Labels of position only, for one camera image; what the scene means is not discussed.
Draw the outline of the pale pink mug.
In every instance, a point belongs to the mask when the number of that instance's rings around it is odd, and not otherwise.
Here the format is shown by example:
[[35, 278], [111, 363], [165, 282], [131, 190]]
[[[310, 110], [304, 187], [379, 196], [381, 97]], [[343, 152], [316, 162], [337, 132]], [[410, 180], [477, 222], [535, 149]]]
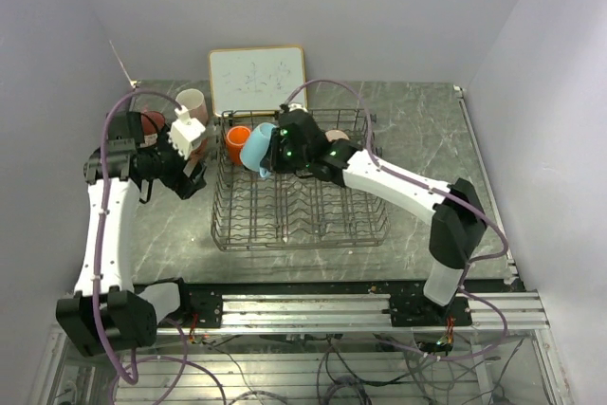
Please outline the pale pink mug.
[[338, 129], [327, 130], [325, 132], [325, 137], [329, 142], [334, 142], [340, 139], [349, 140], [348, 135], [344, 131]]

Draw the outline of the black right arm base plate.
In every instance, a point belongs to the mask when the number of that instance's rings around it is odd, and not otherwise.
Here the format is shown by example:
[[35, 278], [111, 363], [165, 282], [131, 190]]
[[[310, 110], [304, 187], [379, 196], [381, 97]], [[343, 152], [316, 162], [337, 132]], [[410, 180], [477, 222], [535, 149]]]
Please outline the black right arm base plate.
[[393, 327], [447, 326], [448, 320], [456, 327], [472, 324], [467, 311], [469, 301], [464, 297], [454, 297], [446, 306], [440, 306], [423, 294], [405, 293], [391, 295], [388, 303]]

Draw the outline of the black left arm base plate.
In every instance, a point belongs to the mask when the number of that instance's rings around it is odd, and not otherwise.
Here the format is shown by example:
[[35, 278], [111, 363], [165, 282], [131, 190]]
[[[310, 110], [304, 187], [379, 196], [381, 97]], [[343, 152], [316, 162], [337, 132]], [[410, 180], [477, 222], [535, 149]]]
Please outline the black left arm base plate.
[[185, 284], [180, 320], [194, 328], [219, 328], [223, 317], [223, 296], [201, 284]]

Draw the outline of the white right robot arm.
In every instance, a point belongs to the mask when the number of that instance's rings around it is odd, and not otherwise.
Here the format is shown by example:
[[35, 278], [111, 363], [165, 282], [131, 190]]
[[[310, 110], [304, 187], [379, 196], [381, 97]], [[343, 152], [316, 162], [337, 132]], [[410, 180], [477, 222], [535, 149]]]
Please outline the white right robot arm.
[[417, 310], [428, 324], [444, 321], [487, 229], [474, 186], [463, 178], [450, 184], [393, 168], [348, 138], [328, 138], [299, 104], [281, 109], [262, 163], [275, 174], [312, 177], [379, 197], [428, 224], [432, 268]]

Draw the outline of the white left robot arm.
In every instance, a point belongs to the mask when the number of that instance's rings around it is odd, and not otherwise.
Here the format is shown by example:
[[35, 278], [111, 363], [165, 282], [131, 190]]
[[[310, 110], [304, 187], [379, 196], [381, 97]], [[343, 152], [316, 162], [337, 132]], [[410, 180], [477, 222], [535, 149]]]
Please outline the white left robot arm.
[[105, 147], [83, 166], [90, 203], [86, 250], [72, 296], [56, 304], [56, 319], [85, 357], [103, 353], [102, 337], [116, 351], [151, 346], [163, 319], [182, 326], [193, 316], [181, 278], [134, 287], [130, 236], [136, 208], [149, 201], [154, 181], [182, 200], [205, 187], [205, 165], [190, 160], [205, 128], [179, 110], [171, 124], [156, 126], [155, 143], [146, 145], [146, 117], [118, 112], [108, 123]]

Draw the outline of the salmon pink patterned mug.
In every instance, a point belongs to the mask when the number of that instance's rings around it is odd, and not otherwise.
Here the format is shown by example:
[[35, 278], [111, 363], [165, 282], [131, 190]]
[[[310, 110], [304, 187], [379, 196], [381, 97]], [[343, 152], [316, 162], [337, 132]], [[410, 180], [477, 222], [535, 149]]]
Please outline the salmon pink patterned mug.
[[209, 139], [208, 138], [204, 138], [202, 140], [202, 142], [200, 143], [200, 145], [195, 148], [194, 150], [192, 150], [190, 156], [189, 156], [189, 160], [193, 160], [193, 161], [201, 161], [204, 159], [205, 154], [206, 154], [206, 150], [208, 147], [208, 142]]

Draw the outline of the light pink faceted mug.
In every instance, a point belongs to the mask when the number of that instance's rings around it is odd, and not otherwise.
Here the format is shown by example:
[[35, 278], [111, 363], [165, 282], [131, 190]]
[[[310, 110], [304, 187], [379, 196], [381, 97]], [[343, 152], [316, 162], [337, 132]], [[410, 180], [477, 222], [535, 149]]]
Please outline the light pink faceted mug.
[[209, 114], [205, 96], [200, 90], [195, 88], [182, 90], [176, 95], [175, 99], [188, 110], [191, 119], [196, 119], [201, 124], [207, 125]]

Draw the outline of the light blue mug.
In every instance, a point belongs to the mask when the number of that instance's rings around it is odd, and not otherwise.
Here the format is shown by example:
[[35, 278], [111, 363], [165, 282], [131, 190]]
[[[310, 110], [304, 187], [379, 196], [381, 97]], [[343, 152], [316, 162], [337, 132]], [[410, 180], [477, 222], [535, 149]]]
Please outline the light blue mug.
[[276, 126], [269, 122], [257, 125], [240, 152], [243, 166], [257, 173], [261, 178], [268, 178], [271, 175], [271, 172], [261, 162], [270, 147], [272, 132], [275, 128]]

